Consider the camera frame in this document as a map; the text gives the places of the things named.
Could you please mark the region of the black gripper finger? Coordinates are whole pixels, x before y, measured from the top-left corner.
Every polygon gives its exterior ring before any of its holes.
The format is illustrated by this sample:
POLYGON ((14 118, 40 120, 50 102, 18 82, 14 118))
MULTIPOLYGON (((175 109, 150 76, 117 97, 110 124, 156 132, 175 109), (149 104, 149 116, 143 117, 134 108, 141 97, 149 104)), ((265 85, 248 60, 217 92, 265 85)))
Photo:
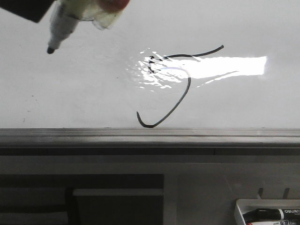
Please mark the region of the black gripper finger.
POLYGON ((38 23, 54 0, 0 0, 0 7, 24 19, 38 23))

